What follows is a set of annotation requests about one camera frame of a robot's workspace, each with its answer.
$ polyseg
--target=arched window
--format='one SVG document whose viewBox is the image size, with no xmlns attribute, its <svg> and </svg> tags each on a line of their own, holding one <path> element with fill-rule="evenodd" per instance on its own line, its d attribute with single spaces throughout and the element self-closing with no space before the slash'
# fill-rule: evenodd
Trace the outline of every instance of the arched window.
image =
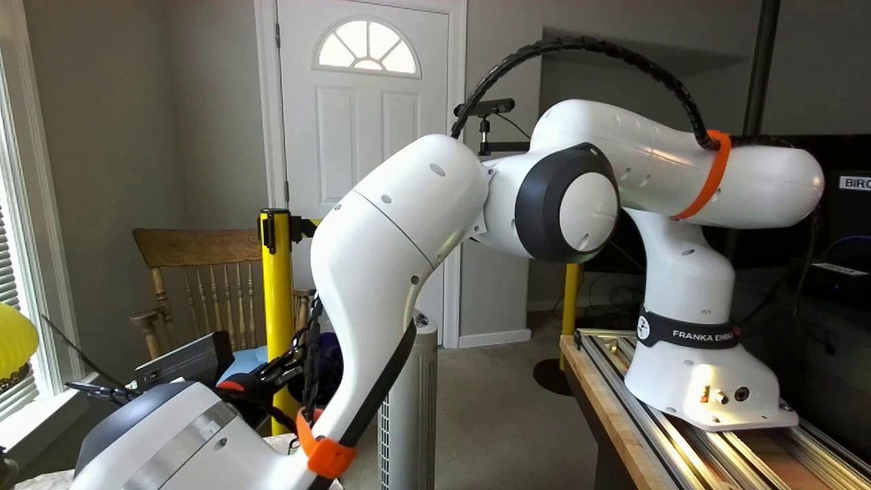
<svg viewBox="0 0 871 490">
<path fill-rule="evenodd" d="M 320 43 L 319 66 L 402 77 L 416 75 L 416 57 L 409 41 L 397 31 L 371 20 L 350 20 L 334 27 Z"/>
</svg>

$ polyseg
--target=chair back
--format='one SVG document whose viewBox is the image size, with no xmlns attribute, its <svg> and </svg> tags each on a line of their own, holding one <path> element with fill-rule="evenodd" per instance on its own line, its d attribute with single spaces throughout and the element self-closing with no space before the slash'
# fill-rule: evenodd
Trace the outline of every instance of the chair back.
<svg viewBox="0 0 871 490">
<path fill-rule="evenodd" d="M 263 345 L 262 243 L 255 230 L 134 230 L 154 309 L 134 318 L 149 358 L 225 330 L 231 350 Z"/>
</svg>

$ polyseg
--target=yellow pole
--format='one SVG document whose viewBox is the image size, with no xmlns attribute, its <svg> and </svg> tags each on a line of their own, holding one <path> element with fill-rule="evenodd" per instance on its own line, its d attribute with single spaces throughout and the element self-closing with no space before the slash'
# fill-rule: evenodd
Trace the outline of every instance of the yellow pole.
<svg viewBox="0 0 871 490">
<path fill-rule="evenodd" d="M 291 213 L 263 209 L 262 213 L 262 269 L 263 269 L 263 322 L 266 322 L 266 359 L 288 352 L 295 341 L 295 261 L 291 261 Z M 297 400 L 280 390 L 272 405 L 284 414 L 297 411 Z M 286 433 L 280 422 L 272 419 L 272 437 Z"/>
<path fill-rule="evenodd" d="M 582 269 L 578 261 L 570 261 L 567 264 L 567 281 L 563 281 L 563 326 L 560 326 L 560 336 L 574 336 L 574 322 L 578 322 L 578 290 L 579 290 L 579 279 L 582 279 Z"/>
</svg>

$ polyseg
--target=door frame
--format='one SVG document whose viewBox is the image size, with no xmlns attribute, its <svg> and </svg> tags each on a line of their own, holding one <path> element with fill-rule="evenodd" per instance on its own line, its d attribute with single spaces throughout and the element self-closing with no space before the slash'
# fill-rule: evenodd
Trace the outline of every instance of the door frame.
<svg viewBox="0 0 871 490">
<path fill-rule="evenodd" d="M 286 151 L 286 120 L 284 120 L 284 80 L 280 80 L 280 41 L 288 43 L 291 36 L 280 31 L 277 23 L 280 0 L 254 0 L 255 23 L 255 62 L 258 62 L 258 90 L 262 90 L 262 126 L 263 126 L 263 167 L 266 167 L 266 204 L 286 209 L 288 185 L 288 151 Z M 387 8 L 435 12 L 446 15 L 450 23 L 450 106 L 466 99 L 466 15 L 467 0 L 348 0 L 371 2 Z M 459 350 L 459 249 L 444 260 L 444 324 L 438 326 L 444 350 Z"/>
</svg>

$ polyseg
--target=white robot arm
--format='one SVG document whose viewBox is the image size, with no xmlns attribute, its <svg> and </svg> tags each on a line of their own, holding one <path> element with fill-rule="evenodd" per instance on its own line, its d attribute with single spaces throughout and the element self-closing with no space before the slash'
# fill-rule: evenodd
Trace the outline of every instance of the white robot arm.
<svg viewBox="0 0 871 490">
<path fill-rule="evenodd" d="M 621 208 L 647 253 L 629 393 L 696 428 L 795 424 L 774 374 L 726 324 L 732 268 L 700 227 L 790 227 L 819 196 L 819 164 L 802 151 L 730 151 L 722 139 L 710 152 L 691 133 L 594 100 L 553 106 L 527 152 L 487 164 L 450 137 L 423 137 L 334 204 L 312 238 L 312 279 L 344 350 L 344 381 L 311 433 L 355 448 L 412 350 L 418 290 L 462 238 L 527 260 L 586 261 Z M 344 467 L 330 464 L 340 458 L 331 449 L 272 452 L 205 386 L 144 394 L 129 414 L 139 422 L 92 449 L 77 488 L 297 490 L 330 488 L 330 472 Z"/>
</svg>

